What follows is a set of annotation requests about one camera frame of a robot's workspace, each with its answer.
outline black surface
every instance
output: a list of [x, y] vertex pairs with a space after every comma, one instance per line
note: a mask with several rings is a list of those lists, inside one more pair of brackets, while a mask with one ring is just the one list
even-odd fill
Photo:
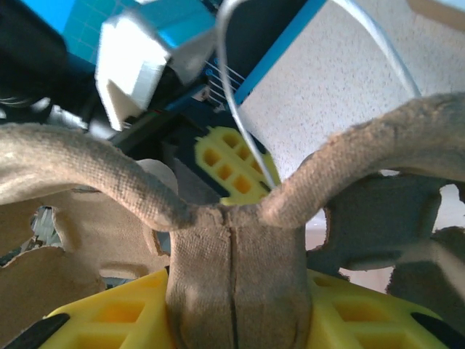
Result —
[[33, 104], [60, 80], [66, 45], [56, 31], [20, 0], [0, 0], [0, 100]]
[[465, 337], [444, 321], [422, 313], [412, 313], [411, 315], [416, 322], [422, 325], [429, 333], [433, 334], [447, 348], [465, 348]]
[[7, 344], [4, 349], [39, 349], [69, 319], [70, 316], [64, 313], [40, 320]]
[[[221, 3], [215, 0], [208, 2]], [[228, 66], [247, 77], [306, 2], [250, 0], [241, 4], [227, 29]]]
[[0, 109], [5, 113], [5, 119], [0, 119], [0, 125], [8, 124], [9, 122], [15, 122], [17, 124], [30, 122], [44, 124], [49, 118], [52, 105], [50, 104], [45, 109], [36, 110], [33, 107], [13, 108], [0, 103]]
[[221, 0], [201, 0], [201, 3], [210, 11], [211, 14], [215, 15], [218, 12], [219, 5], [222, 3]]

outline white wire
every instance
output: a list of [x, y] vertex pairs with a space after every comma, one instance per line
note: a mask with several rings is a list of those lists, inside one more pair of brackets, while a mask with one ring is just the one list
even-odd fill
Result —
[[[265, 179], [267, 180], [271, 188], [275, 187], [275, 182], [268, 168], [266, 167], [262, 155], [252, 140], [251, 135], [248, 133], [242, 118], [240, 117], [239, 107], [235, 102], [233, 89], [230, 83], [230, 76], [227, 69], [227, 51], [226, 51], [226, 33], [230, 19], [237, 9], [237, 7], [243, 2], [248, 0], [224, 0], [217, 13], [217, 55], [218, 55], [218, 66], [219, 76], [225, 91], [225, 97], [227, 104], [229, 105], [232, 117], [235, 123], [238, 125], [239, 131], [250, 148], [256, 162], [259, 164], [260, 169], [263, 171]], [[397, 53], [396, 49], [392, 45], [391, 41], [387, 38], [383, 28], [373, 19], [365, 10], [360, 7], [353, 0], [332, 0], [340, 7], [345, 9], [356, 21], [358, 21], [371, 35], [373, 40], [376, 42], [380, 50], [384, 53], [387, 61], [391, 65], [395, 74], [399, 78], [401, 84], [405, 87], [410, 97], [420, 97], [421, 93], [419, 88], [416, 86], [410, 71], [408, 71], [402, 58]]]
[[387, 61], [392, 66], [392, 69], [394, 69], [395, 74], [407, 90], [410, 97], [420, 97], [421, 93], [419, 88], [416, 86], [416, 83], [413, 80], [413, 77], [408, 71], [407, 67], [405, 66], [405, 63], [400, 58], [394, 46], [392, 46], [391, 41], [387, 38], [383, 28], [381, 28], [379, 24], [373, 18], [371, 18], [370, 15], [365, 12], [365, 10], [355, 1], [332, 1], [350, 13], [351, 16], [353, 16], [367, 30], [376, 44], [378, 44], [381, 51], [384, 53], [384, 56], [386, 56]]
[[264, 163], [263, 157], [256, 147], [254, 140], [252, 139], [251, 135], [248, 133], [244, 124], [242, 122], [242, 118], [239, 114], [239, 107], [235, 102], [233, 88], [231, 87], [230, 83], [230, 75], [227, 69], [227, 53], [226, 53], [226, 32], [227, 27], [229, 25], [230, 19], [234, 13], [234, 11], [238, 8], [240, 4], [248, 0], [224, 0], [219, 7], [217, 13], [217, 55], [218, 55], [218, 66], [219, 66], [219, 77], [221, 79], [223, 89], [225, 91], [225, 97], [228, 106], [230, 107], [230, 111], [232, 117], [235, 120], [235, 123], [238, 125], [239, 131], [242, 134], [243, 139], [246, 141], [248, 148], [252, 152], [256, 162], [260, 166], [260, 169], [263, 172], [263, 175], [268, 182], [268, 186], [270, 188], [274, 188], [276, 186], [273, 177], [267, 168], [266, 164]]

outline yellow plastic part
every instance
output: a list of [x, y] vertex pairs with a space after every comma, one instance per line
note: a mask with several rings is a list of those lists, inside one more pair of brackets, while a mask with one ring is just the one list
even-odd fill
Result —
[[175, 348], [166, 317], [163, 269], [56, 309], [70, 315], [41, 349]]
[[[307, 349], [447, 349], [411, 313], [432, 311], [348, 281], [308, 271]], [[165, 270], [56, 309], [70, 320], [41, 349], [171, 349]]]
[[312, 324], [307, 349], [447, 349], [411, 317], [419, 305], [309, 270]]
[[[195, 162], [230, 193], [221, 203], [255, 204], [264, 198], [268, 192], [263, 184], [267, 181], [240, 133], [229, 127], [209, 130], [208, 135], [197, 138]], [[271, 155], [266, 153], [263, 158], [278, 183], [279, 175]]]

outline cardboard deer head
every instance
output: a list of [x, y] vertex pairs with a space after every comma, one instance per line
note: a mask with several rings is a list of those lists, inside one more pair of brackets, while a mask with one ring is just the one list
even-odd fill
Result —
[[[465, 181], [464, 135], [465, 94], [412, 100], [332, 136], [258, 204], [196, 206], [176, 195], [165, 168], [149, 173], [108, 144], [53, 127], [0, 127], [0, 252], [31, 236], [40, 206], [54, 208], [63, 242], [0, 270], [2, 316], [37, 303], [29, 316], [2, 324], [10, 331], [0, 341], [101, 291], [102, 276], [138, 277], [169, 264], [166, 303], [178, 348], [303, 348], [312, 306], [305, 223], [380, 169]], [[334, 253], [341, 234], [328, 207], [322, 249]], [[170, 232], [171, 256], [155, 231]], [[45, 265], [48, 275], [34, 273]]]

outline blue panel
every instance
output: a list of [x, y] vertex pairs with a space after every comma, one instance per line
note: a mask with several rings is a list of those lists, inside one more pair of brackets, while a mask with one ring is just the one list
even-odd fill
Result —
[[131, 7], [135, 5], [134, 0], [121, 0], [121, 3], [126, 7]]
[[103, 13], [105, 16], [110, 17], [114, 9], [119, 1], [115, 0], [87, 0], [92, 3], [92, 7], [95, 8], [97, 11]]
[[89, 26], [86, 26], [82, 32], [81, 41], [90, 47], [96, 48], [99, 44], [100, 32]]
[[89, 20], [89, 17], [92, 13], [92, 8], [86, 4], [84, 1], [77, 0], [73, 10], [70, 13], [72, 18], [76, 18], [83, 23], [86, 23]]
[[159, 28], [158, 35], [171, 47], [178, 47], [198, 34], [205, 33], [215, 26], [214, 18], [205, 9], [203, 12], [191, 14], [182, 21], [170, 23], [164, 28]]
[[98, 11], [93, 11], [93, 13], [90, 14], [89, 19], [87, 20], [87, 25], [97, 31], [100, 31], [102, 27], [102, 23], [107, 20], [107, 16], [105, 16], [103, 13], [98, 12]]
[[127, 7], [124, 6], [122, 3], [117, 3], [115, 8], [113, 9], [113, 12], [112, 12], [112, 16], [114, 15], [119, 15], [120, 13], [122, 13]]
[[80, 43], [76, 49], [76, 55], [80, 58], [90, 62], [94, 54], [95, 49], [86, 44]]
[[238, 104], [243, 103], [254, 87], [263, 79], [268, 70], [274, 66], [279, 57], [287, 50], [289, 45], [291, 45], [295, 38], [302, 32], [325, 2], [326, 0], [308, 0], [307, 3], [305, 3], [296, 17], [289, 23], [265, 56], [260, 60], [259, 64], [255, 66], [253, 71], [236, 91], [235, 99]]
[[65, 30], [63, 31], [63, 36], [65, 38], [81, 38], [83, 30], [84, 23], [72, 17], [68, 20], [68, 23], [66, 23]]
[[156, 28], [178, 23], [207, 9], [198, 0], [156, 0], [144, 5], [141, 14]]
[[56, 31], [62, 33], [75, 0], [23, 0], [23, 2]]
[[68, 50], [68, 52], [76, 52], [76, 50], [78, 49], [78, 46], [79, 46], [79, 41], [77, 40], [68, 40], [66, 42], [66, 49]]
[[97, 51], [94, 51], [94, 54], [92, 55], [92, 58], [89, 62], [92, 64], [97, 64]]

